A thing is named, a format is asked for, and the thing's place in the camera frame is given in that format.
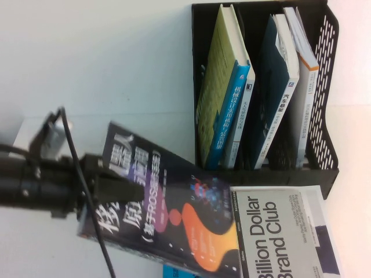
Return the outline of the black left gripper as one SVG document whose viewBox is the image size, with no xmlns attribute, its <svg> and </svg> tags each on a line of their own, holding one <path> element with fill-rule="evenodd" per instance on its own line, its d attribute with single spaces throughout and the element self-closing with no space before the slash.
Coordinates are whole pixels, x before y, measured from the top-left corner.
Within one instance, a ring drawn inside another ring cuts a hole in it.
<svg viewBox="0 0 371 278">
<path fill-rule="evenodd" d="M 93 203 L 140 202 L 144 187 L 115 172 L 99 175 L 102 157 L 87 153 L 78 163 L 27 155 L 27 207 L 50 211 L 55 218 L 80 213 L 90 195 Z"/>
</svg>

